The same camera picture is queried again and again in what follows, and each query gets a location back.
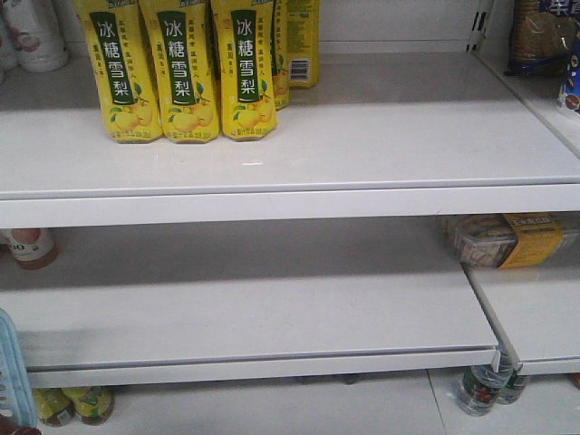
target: shelf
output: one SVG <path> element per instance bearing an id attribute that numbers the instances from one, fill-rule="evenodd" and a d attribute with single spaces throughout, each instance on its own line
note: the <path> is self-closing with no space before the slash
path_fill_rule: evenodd
<path id="1" fill-rule="evenodd" d="M 0 227 L 580 209 L 580 160 L 475 56 L 322 66 L 264 140 L 204 146 L 114 143 L 87 59 L 13 70 Z"/>
<path id="2" fill-rule="evenodd" d="M 468 270 L 501 341 L 522 374 L 580 372 L 580 246 L 544 264 Z"/>
<path id="3" fill-rule="evenodd" d="M 471 417 L 455 402 L 461 371 L 429 370 L 429 374 L 448 435 L 578 433 L 580 390 L 564 375 L 534 377 L 516 402 L 496 404 L 488 415 Z"/>
<path id="4" fill-rule="evenodd" d="M 498 343 L 429 217 L 55 236 L 45 269 L 1 265 L 33 386 L 462 366 Z"/>
<path id="5" fill-rule="evenodd" d="M 101 427 L 40 428 L 45 435 L 408 435 L 410 428 L 445 435 L 425 372 L 365 375 L 355 385 L 327 377 L 306 385 L 291 378 L 119 388 L 116 411 Z"/>

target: food package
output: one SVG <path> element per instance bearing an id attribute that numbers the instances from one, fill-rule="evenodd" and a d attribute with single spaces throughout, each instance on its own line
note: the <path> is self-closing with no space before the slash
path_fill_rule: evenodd
<path id="1" fill-rule="evenodd" d="M 509 70 L 516 75 L 561 75 L 572 49 L 579 0 L 516 0 Z"/>
<path id="2" fill-rule="evenodd" d="M 440 225 L 453 254 L 472 267 L 532 266 L 580 238 L 580 212 L 455 215 L 441 217 Z M 518 258 L 511 256 L 516 248 L 523 250 Z"/>

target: shelving unit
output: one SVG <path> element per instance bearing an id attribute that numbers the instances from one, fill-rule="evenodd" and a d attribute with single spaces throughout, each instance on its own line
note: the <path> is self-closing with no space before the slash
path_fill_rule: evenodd
<path id="1" fill-rule="evenodd" d="M 2 258 L 0 305 L 33 386 L 130 384 L 82 433 L 577 431 L 563 377 L 481 420 L 452 400 L 453 368 L 495 353 L 486 314 L 524 371 L 580 368 L 562 315 L 578 256 L 469 271 L 484 313 L 433 218 L 580 210 L 580 126 L 554 112 L 557 82 L 503 75 L 513 1 L 333 0 L 320 84 L 264 140 L 204 146 L 107 138 L 80 27 L 54 3 L 75 56 L 0 87 L 0 227 L 57 228 L 62 253 L 32 273 Z M 546 295 L 565 340 L 515 315 Z M 367 374 L 293 378 L 345 372 Z"/>

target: yellow packaging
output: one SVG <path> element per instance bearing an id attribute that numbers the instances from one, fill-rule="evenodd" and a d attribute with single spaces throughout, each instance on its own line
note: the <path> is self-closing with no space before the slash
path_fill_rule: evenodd
<path id="1" fill-rule="evenodd" d="M 224 134 L 261 139 L 277 125 L 272 82 L 274 0 L 211 0 L 221 66 Z"/>
<path id="2" fill-rule="evenodd" d="M 140 1 L 155 61 L 161 126 L 177 143 L 203 143 L 219 135 L 208 2 Z"/>
<path id="3" fill-rule="evenodd" d="M 118 142 L 162 136 L 157 90 L 136 0 L 73 0 L 92 60 L 103 122 Z"/>
<path id="4" fill-rule="evenodd" d="M 288 0 L 288 63 L 290 86 L 318 83 L 320 0 Z"/>
<path id="5" fill-rule="evenodd" d="M 288 77 L 288 0 L 274 1 L 272 23 L 272 80 L 274 82 L 275 109 L 283 109 L 290 103 Z"/>

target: plastic basket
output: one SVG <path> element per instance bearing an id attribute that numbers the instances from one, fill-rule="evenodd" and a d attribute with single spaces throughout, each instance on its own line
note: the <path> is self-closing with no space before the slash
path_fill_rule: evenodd
<path id="1" fill-rule="evenodd" d="M 36 408 L 15 324 L 0 309 L 0 414 L 19 426 L 36 427 Z"/>

